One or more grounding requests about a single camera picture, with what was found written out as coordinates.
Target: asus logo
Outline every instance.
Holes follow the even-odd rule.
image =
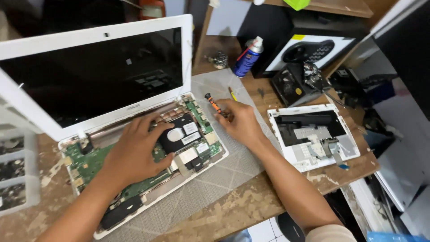
[[[133,108],[137,108],[137,107],[140,107],[140,104],[136,104],[136,105],[134,105],[134,106],[131,106],[131,107],[129,107],[127,110],[131,110],[131,109],[133,109]]]

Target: sleeve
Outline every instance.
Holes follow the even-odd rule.
[[[349,229],[330,224],[310,231],[305,242],[356,242],[356,240]]]

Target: laptop screen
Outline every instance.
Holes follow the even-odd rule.
[[[60,126],[182,86],[181,28],[0,61]]]

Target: left hand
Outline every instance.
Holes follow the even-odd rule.
[[[104,159],[100,171],[115,179],[122,186],[120,189],[154,177],[172,163],[174,153],[158,163],[152,157],[152,149],[161,133],[174,127],[174,124],[163,123],[149,132],[150,122],[159,116],[159,113],[152,113],[135,118],[124,128],[120,140]]]

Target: red straw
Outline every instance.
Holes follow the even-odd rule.
[[[242,58],[242,56],[249,50],[249,48],[251,48],[252,46],[254,46],[255,43],[256,43],[256,41],[254,41],[252,44],[250,44],[248,46],[248,48],[246,48],[246,50],[239,56],[239,58],[237,58],[236,61],[239,61],[239,59]]]

